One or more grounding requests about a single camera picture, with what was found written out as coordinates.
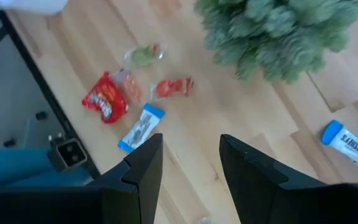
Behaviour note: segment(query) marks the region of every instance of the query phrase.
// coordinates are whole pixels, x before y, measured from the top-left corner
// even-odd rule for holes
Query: white candy bar wrapper
[[[345,154],[358,166],[358,138],[339,121],[330,122],[324,131],[321,142]]]
[[[139,120],[129,133],[118,142],[118,147],[131,153],[146,141],[153,128],[164,116],[165,112],[163,110],[146,103]]]

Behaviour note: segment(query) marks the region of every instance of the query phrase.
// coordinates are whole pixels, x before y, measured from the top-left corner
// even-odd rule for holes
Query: hershey's logo
[[[353,148],[354,150],[356,150],[358,152],[358,142],[355,141],[354,139],[347,137],[347,135],[344,134],[341,138],[341,141],[343,141],[348,146],[350,146],[351,148]]]

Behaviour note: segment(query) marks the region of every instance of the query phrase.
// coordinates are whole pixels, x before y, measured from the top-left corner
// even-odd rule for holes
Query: green plant
[[[358,0],[197,0],[195,11],[214,63],[237,64],[240,79],[261,66],[266,80],[293,83],[324,67],[325,48],[346,47]]]

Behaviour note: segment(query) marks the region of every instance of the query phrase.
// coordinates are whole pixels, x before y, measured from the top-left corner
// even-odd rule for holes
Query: red wrapper
[[[193,79],[191,77],[178,80],[162,80],[155,87],[155,96],[165,98],[174,95],[189,96],[193,88]]]
[[[128,104],[105,72],[92,90],[82,99],[82,105],[91,110],[99,111],[105,123],[116,122],[128,110]]]

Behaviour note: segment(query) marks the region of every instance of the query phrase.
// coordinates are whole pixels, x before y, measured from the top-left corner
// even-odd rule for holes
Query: white object
[[[0,9],[17,9],[52,15],[60,12],[68,0],[0,0]]]
[[[212,219],[209,217],[204,217],[198,222],[198,224],[214,224],[214,222],[212,222]]]
[[[358,166],[358,138],[339,121],[330,122],[321,141],[348,156]]]
[[[129,133],[118,142],[118,147],[127,152],[132,152],[138,148],[146,141],[153,128],[156,127],[164,116],[165,112],[163,110],[146,103],[139,120]]]

